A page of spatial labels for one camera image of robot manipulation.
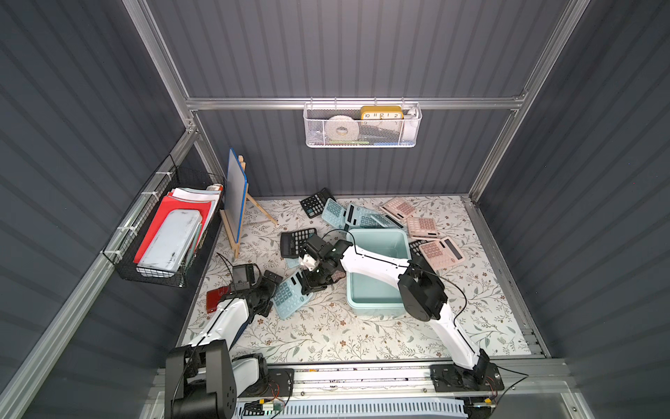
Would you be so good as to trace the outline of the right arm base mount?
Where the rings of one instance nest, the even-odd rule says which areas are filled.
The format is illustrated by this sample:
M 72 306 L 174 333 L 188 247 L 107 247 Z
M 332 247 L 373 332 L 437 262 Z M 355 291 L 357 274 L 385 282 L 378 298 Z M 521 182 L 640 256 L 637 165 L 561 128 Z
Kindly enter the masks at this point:
M 484 366 L 467 370 L 455 364 L 433 364 L 429 366 L 429 379 L 437 393 L 502 392 L 505 385 L 497 365 L 487 362 Z

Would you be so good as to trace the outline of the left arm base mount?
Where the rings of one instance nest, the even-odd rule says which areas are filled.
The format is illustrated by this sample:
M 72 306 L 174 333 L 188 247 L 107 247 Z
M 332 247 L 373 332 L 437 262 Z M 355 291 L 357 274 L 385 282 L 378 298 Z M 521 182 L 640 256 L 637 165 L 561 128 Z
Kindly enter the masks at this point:
M 257 383 L 249 386 L 242 397 L 274 398 L 275 396 L 285 399 L 293 391 L 295 384 L 294 368 L 269 368 L 268 373 Z

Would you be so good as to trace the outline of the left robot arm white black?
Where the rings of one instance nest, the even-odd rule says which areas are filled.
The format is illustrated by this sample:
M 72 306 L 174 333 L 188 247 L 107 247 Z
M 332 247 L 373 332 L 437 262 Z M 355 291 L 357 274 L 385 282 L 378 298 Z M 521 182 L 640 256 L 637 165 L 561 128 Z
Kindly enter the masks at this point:
M 267 271 L 254 286 L 225 295 L 201 333 L 167 354 L 164 417 L 232 418 L 237 398 L 266 380 L 261 354 L 234 358 L 230 349 L 256 316 L 268 316 L 280 281 Z

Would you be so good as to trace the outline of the mint green storage box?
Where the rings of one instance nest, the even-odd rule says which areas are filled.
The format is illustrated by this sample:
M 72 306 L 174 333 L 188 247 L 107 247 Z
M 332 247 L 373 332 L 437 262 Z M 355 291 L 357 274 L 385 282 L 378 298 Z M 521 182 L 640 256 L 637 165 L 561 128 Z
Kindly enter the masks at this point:
M 399 276 L 411 259 L 408 235 L 397 229 L 354 229 L 352 247 L 342 259 L 347 274 L 347 303 L 363 316 L 403 315 Z

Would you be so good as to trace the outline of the large blue calculator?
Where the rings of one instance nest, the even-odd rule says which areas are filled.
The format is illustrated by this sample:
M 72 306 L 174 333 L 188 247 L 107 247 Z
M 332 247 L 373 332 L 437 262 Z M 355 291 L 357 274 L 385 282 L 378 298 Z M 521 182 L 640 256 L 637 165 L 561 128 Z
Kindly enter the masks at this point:
M 310 293 L 302 293 L 301 280 L 303 272 L 297 270 L 291 277 L 283 280 L 277 287 L 272 299 L 274 308 L 279 319 L 289 319 L 296 311 L 307 305 L 312 300 Z

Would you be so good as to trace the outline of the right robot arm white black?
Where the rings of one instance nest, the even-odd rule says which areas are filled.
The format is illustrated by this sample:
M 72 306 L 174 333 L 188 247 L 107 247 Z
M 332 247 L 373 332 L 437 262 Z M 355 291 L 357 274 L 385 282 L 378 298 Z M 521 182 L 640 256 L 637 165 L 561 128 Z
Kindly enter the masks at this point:
M 405 311 L 433 328 L 451 359 L 464 375 L 481 382 L 490 358 L 479 349 L 460 326 L 444 291 L 442 279 L 417 259 L 391 258 L 359 248 L 354 242 L 330 244 L 310 237 L 299 248 L 302 293 L 320 292 L 335 283 L 333 274 L 345 272 L 375 279 L 396 288 Z

